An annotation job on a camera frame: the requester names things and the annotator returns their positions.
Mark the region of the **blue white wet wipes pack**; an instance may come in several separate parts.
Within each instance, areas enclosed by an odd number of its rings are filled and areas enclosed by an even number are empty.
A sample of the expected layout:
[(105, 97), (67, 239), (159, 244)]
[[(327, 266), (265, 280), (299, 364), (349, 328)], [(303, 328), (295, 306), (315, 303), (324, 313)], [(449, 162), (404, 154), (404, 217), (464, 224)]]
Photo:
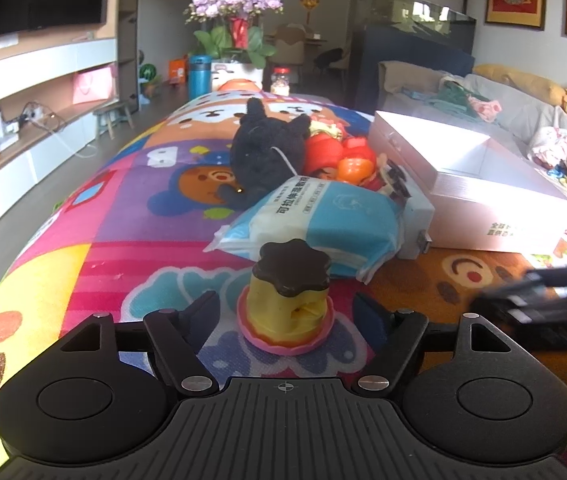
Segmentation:
[(404, 243), (402, 213), (367, 188), (297, 176), (222, 226), (204, 250), (256, 261), (264, 244), (298, 238), (326, 252), (332, 275), (367, 284)]

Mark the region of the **yellow pudding toy pink plate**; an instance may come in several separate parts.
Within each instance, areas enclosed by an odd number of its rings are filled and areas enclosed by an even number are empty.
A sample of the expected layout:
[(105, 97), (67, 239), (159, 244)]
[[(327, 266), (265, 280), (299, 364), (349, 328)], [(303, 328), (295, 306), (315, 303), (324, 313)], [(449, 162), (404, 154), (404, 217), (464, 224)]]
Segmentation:
[(326, 252), (300, 238), (264, 244), (237, 302), (244, 338), (275, 356), (302, 356), (323, 344), (334, 323), (330, 266)]

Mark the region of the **red orange plush toy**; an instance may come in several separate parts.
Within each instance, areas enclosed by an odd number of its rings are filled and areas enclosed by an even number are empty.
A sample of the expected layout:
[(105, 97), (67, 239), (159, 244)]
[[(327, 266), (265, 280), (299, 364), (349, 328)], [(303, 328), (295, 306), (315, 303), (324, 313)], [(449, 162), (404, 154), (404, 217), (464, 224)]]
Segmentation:
[(313, 114), (302, 174), (376, 190), (377, 155), (364, 136), (347, 133), (341, 120)]

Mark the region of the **black plush cat toy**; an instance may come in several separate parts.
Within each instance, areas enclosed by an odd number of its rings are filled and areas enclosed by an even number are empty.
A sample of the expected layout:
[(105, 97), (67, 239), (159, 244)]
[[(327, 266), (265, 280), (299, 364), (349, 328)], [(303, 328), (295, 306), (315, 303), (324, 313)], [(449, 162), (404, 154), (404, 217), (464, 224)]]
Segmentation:
[(285, 122), (266, 115), (264, 104), (248, 99), (247, 113), (229, 151), (234, 184), (221, 184), (218, 198), (230, 209), (246, 210), (300, 174), (311, 117), (302, 114)]

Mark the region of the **colourful cartoon play mat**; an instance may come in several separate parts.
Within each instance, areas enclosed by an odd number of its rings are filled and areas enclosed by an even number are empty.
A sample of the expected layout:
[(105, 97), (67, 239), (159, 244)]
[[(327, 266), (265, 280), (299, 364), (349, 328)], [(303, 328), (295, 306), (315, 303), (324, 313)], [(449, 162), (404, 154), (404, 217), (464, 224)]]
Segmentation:
[[(333, 281), (329, 339), (306, 356), (279, 358), (241, 336), (235, 306), (252, 264), (225, 252), (203, 252), (216, 231), (238, 216), (214, 196), (233, 183), (228, 149), (246, 112), (262, 100), (270, 117), (301, 114), (353, 136), (371, 119), (347, 108), (264, 92), (215, 92), (175, 110), (137, 136), (80, 186), (33, 234), (0, 281), (0, 386), (94, 312), (114, 321), (181, 309), (214, 289), (221, 326), (202, 348), (222, 384), (232, 375), (351, 379), (371, 358), (352, 322), (361, 290), (391, 310), (413, 308), (433, 322), (454, 322), (477, 291), (518, 278), (530, 266), (567, 263), (567, 236), (549, 257), (431, 248), (416, 260), (392, 259), (368, 286)], [(537, 358), (567, 383), (567, 353)], [(567, 449), (563, 454), (567, 462)], [(0, 443), (0, 465), (7, 460)]]

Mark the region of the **light blue small box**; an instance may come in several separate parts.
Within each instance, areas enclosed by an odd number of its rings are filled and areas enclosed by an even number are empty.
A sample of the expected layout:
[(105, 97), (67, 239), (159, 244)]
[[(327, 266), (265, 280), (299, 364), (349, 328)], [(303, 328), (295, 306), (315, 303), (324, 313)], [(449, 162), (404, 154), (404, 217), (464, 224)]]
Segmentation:
[(425, 255), (432, 244), (429, 229), (435, 208), (412, 177), (406, 177), (405, 185), (410, 196), (403, 211), (404, 242), (396, 258), (416, 260)]

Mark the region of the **pink cardboard box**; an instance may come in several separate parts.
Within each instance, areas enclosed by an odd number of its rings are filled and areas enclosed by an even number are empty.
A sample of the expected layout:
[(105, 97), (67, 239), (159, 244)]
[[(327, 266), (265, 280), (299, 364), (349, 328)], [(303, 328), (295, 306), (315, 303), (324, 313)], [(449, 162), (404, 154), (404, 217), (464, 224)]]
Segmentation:
[(487, 134), (378, 110), (368, 142), (427, 196), (437, 248), (545, 255), (567, 229), (565, 195)]

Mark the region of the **grey covered sofa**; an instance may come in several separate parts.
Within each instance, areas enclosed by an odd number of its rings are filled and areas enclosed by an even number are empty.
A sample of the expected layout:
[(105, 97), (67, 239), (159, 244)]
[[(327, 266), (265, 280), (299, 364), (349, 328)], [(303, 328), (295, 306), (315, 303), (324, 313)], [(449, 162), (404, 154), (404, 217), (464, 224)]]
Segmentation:
[(547, 104), (475, 73), (437, 76), (425, 86), (425, 92), (439, 90), (444, 78), (457, 80), (468, 90), (494, 102), (494, 108), (500, 108), (496, 119), (493, 122), (471, 122), (470, 119), (457, 118), (404, 96), (402, 90), (387, 96), (379, 110), (487, 134), (513, 154), (530, 162), (567, 198), (567, 113), (560, 106)]

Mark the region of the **yellow sofa cushion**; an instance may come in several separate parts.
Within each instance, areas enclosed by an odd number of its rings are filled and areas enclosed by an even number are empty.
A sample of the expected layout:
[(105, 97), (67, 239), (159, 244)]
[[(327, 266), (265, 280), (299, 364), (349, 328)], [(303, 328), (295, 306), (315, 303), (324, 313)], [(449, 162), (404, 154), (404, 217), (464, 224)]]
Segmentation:
[(473, 72), (486, 79), (505, 84), (553, 106), (561, 106), (567, 90), (554, 81), (500, 64), (481, 64)]

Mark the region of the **small wooden stool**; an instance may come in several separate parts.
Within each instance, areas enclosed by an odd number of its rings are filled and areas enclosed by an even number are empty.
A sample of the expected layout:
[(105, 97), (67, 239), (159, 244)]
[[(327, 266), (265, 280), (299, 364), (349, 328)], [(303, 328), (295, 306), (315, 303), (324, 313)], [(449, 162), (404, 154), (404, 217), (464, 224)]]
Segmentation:
[(101, 106), (94, 111), (96, 119), (95, 139), (98, 140), (102, 133), (107, 133), (108, 137), (114, 139), (114, 127), (120, 122), (126, 122), (128, 127), (134, 129), (134, 122), (130, 104), (123, 101), (113, 102)]

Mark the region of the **green clothes pile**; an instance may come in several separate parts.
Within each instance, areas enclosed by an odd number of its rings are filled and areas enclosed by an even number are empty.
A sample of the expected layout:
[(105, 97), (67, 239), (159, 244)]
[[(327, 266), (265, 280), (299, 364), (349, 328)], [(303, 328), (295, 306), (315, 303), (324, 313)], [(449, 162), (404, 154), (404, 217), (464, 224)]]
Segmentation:
[(481, 94), (468, 90), (457, 80), (444, 78), (436, 92), (402, 89), (404, 96), (457, 118), (470, 119), (471, 122), (493, 122), (500, 112), (494, 102)]

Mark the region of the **pink paper bag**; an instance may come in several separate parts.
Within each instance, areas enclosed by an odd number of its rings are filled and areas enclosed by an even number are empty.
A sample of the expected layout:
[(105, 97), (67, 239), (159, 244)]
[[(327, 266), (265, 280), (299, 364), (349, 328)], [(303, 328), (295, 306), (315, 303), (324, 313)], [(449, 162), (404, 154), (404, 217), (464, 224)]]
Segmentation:
[(93, 68), (73, 76), (72, 104), (110, 101), (116, 96), (113, 66)]

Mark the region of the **glass jar red lid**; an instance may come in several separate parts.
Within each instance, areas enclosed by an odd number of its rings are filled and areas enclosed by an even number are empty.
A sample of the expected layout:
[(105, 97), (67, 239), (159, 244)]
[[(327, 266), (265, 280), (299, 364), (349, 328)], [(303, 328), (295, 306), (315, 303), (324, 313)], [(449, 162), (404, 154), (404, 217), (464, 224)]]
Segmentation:
[(270, 93), (276, 96), (290, 96), (290, 70), (285, 66), (277, 66), (272, 73)]

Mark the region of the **blue water bottle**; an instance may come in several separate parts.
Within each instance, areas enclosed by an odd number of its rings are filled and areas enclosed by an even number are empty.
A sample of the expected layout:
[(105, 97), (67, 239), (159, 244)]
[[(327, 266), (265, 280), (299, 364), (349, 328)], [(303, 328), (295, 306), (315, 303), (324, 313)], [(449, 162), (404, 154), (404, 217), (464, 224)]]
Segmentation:
[(212, 91), (212, 58), (197, 54), (188, 58), (188, 96), (194, 100)]

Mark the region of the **white wooden TV cabinet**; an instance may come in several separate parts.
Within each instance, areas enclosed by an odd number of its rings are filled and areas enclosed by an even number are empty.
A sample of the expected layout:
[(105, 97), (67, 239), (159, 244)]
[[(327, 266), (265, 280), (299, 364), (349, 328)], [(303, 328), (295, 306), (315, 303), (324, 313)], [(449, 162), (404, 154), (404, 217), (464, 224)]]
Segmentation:
[[(137, 101), (137, 26), (116, 38), (78, 40), (0, 60), (0, 218), (35, 185), (95, 139), (94, 111)], [(73, 76), (113, 66), (116, 96), (72, 104)]]

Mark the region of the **dark blue cabinet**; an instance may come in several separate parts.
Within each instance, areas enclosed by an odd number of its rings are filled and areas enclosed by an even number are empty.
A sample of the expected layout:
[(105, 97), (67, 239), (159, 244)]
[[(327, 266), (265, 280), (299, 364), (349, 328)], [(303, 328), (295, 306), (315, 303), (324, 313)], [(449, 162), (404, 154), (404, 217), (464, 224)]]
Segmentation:
[(455, 47), (389, 25), (366, 25), (352, 37), (344, 104), (374, 112), (410, 84), (424, 92), (433, 78), (466, 76), (473, 66), (474, 57)]

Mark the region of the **purple orchid flower pot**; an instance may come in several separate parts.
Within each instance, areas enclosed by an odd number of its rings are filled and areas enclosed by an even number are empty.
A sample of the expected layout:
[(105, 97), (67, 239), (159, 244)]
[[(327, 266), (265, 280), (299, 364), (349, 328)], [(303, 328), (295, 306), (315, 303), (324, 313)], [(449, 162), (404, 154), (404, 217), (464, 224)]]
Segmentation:
[(282, 0), (192, 0), (184, 15), (197, 24), (196, 58), (210, 67), (214, 91), (232, 80), (248, 80), (263, 88), (264, 70), (276, 53), (267, 42), (262, 21), (284, 12)]

